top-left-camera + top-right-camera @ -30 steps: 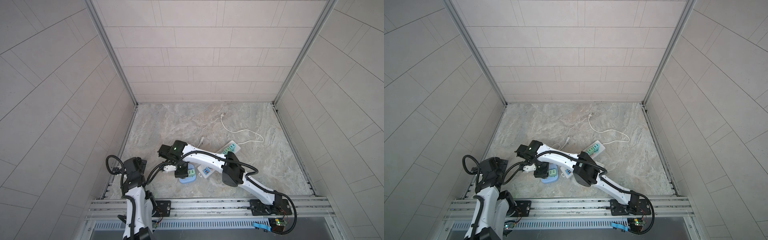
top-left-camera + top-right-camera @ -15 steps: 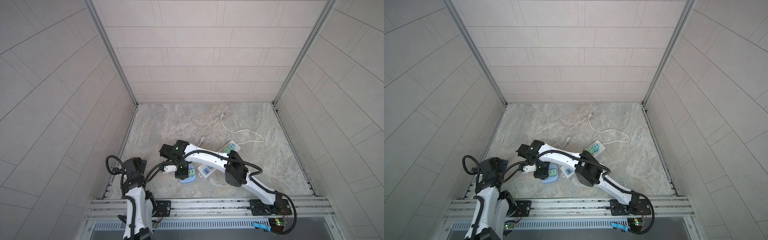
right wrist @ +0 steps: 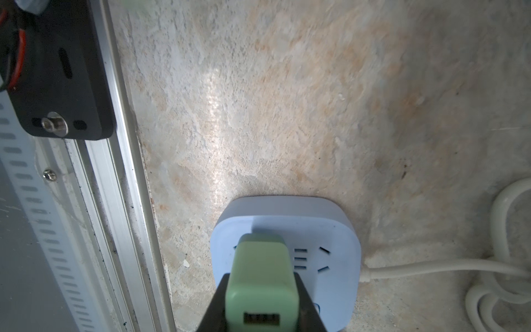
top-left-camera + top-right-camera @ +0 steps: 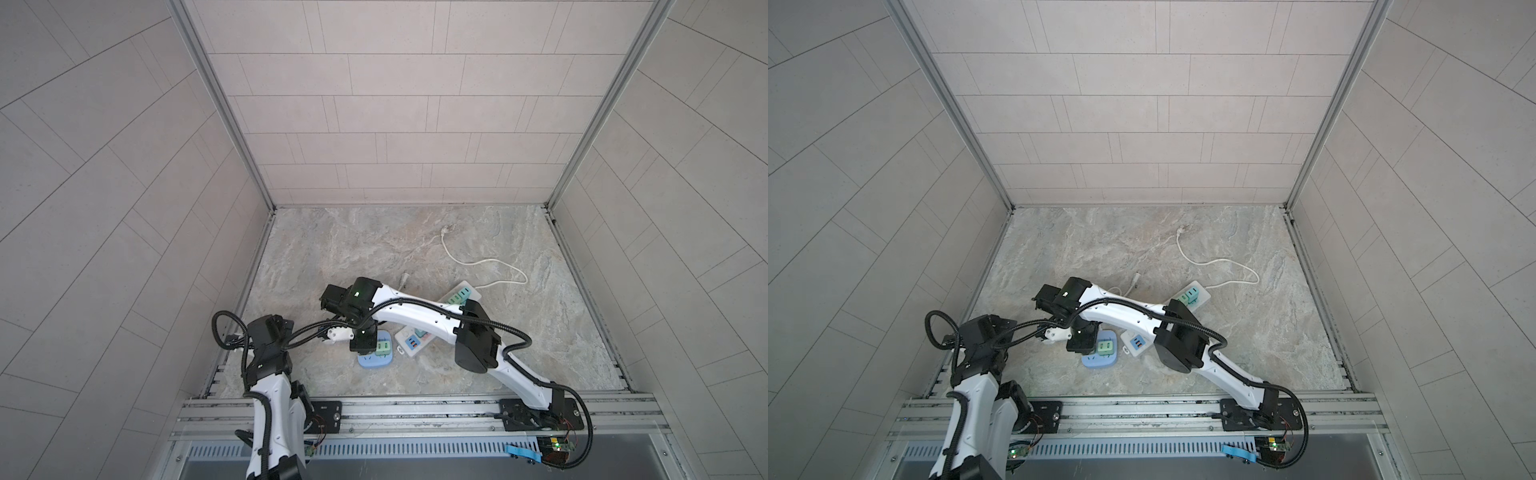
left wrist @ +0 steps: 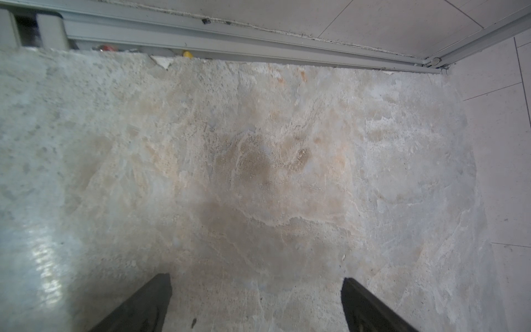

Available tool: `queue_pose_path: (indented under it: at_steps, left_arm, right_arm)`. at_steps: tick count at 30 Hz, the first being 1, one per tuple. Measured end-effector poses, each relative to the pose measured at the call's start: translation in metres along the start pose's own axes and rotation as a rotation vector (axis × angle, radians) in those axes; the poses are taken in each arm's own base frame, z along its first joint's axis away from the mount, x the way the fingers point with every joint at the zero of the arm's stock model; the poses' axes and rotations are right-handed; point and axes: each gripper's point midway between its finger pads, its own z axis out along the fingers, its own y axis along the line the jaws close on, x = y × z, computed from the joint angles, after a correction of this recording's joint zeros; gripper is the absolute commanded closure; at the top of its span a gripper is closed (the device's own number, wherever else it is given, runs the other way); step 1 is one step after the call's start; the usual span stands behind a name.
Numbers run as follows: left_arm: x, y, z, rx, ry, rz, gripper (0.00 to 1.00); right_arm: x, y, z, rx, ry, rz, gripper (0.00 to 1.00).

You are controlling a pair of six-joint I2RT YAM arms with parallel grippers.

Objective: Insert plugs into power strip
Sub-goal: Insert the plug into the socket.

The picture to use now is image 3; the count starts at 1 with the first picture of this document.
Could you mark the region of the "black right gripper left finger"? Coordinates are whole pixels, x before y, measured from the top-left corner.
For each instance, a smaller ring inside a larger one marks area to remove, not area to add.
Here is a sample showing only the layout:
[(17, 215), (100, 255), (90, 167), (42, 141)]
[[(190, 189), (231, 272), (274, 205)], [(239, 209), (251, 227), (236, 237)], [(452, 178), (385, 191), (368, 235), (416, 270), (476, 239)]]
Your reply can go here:
[(229, 273), (222, 277), (196, 332), (228, 331), (228, 323), (225, 317), (225, 293), (229, 277)]

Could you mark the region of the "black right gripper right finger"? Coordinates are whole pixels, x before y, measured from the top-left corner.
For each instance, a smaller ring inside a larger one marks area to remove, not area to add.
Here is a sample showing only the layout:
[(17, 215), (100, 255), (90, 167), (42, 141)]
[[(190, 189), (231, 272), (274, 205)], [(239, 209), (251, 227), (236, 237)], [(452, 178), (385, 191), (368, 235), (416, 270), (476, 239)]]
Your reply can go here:
[(300, 305), (297, 332), (326, 332), (326, 328), (298, 273), (294, 273)]

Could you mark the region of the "green charger cube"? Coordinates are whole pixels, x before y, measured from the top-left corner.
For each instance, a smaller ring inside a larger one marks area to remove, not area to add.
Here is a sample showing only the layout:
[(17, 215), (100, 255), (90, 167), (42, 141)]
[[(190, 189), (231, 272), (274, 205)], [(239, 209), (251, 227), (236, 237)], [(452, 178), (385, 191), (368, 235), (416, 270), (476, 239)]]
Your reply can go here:
[(245, 234), (225, 292), (229, 331), (295, 331), (300, 297), (289, 250), (277, 235)]

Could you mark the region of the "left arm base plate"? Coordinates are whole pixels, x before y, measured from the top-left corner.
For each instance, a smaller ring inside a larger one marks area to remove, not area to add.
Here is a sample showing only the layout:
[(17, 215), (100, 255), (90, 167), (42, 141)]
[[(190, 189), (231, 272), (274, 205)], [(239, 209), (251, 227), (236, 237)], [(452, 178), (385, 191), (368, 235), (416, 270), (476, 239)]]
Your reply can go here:
[(30, 135), (99, 141), (116, 127), (96, 1), (2, 1), (1, 92)]

